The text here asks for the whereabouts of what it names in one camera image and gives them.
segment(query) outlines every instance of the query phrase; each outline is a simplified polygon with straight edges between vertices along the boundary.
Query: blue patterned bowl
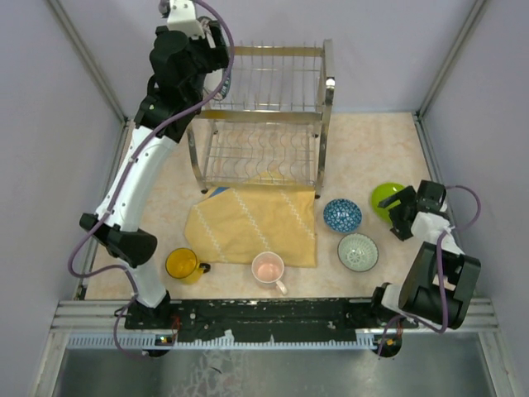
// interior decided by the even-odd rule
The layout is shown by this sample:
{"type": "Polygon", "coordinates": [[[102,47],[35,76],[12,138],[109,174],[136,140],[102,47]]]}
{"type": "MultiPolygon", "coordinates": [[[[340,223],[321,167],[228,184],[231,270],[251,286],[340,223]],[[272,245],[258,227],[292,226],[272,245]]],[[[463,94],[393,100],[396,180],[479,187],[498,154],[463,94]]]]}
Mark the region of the blue patterned bowl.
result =
{"type": "Polygon", "coordinates": [[[362,222],[358,205],[345,198],[332,200],[323,210],[323,220],[335,232],[352,233],[362,222]]]}

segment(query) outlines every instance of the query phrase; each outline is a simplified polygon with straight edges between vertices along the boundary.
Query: yellow mug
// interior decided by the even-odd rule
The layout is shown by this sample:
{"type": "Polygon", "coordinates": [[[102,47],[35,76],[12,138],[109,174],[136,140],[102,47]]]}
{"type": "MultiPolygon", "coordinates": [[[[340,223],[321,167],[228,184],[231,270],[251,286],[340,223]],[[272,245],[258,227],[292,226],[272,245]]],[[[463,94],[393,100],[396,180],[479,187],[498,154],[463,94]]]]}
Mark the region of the yellow mug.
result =
{"type": "Polygon", "coordinates": [[[171,277],[184,284],[194,284],[212,267],[208,263],[200,263],[197,254],[188,248],[179,248],[169,254],[165,269],[171,277]]]}

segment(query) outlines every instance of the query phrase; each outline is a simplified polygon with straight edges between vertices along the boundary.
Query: gray floor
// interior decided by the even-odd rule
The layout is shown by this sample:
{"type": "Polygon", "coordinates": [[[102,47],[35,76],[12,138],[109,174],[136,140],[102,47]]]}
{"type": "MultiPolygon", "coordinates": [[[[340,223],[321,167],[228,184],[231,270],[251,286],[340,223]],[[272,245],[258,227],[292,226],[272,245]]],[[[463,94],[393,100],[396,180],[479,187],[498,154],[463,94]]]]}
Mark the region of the gray floor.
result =
{"type": "Polygon", "coordinates": [[[368,351],[180,351],[135,361],[72,350],[55,396],[464,396],[492,391],[474,334],[404,335],[393,359],[368,351]]]}

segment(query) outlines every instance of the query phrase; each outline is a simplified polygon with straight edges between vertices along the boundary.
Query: pink mug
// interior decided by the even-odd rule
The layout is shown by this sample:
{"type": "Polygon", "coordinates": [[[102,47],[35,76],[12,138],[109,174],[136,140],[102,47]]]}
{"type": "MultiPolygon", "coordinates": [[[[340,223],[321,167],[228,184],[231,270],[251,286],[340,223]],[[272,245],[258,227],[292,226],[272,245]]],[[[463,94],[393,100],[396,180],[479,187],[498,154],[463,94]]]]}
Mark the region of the pink mug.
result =
{"type": "Polygon", "coordinates": [[[262,285],[275,286],[283,295],[288,293],[287,287],[280,280],[284,273],[284,263],[278,254],[261,252],[251,263],[251,272],[262,285]]]}

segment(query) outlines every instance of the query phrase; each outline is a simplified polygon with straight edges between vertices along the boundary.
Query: white wall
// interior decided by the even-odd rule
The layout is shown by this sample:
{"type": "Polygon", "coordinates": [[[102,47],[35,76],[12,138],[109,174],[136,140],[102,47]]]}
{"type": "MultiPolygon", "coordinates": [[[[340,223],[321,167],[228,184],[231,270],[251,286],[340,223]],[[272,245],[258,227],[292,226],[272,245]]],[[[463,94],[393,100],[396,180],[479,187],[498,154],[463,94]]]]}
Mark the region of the white wall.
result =
{"type": "MultiPolygon", "coordinates": [[[[478,190],[484,211],[462,234],[482,261],[480,292],[493,299],[529,395],[529,2],[490,2],[427,116],[443,179],[478,190]]],[[[471,199],[454,197],[459,222],[471,199]]]]}
{"type": "MultiPolygon", "coordinates": [[[[155,27],[164,24],[158,0],[61,1],[133,116],[151,75],[155,27]]],[[[313,45],[332,38],[336,110],[402,111],[419,108],[473,0],[209,2],[237,42],[313,45]]]]}
{"type": "Polygon", "coordinates": [[[0,16],[0,385],[28,395],[66,271],[95,208],[120,123],[45,2],[5,2],[0,16]]]}

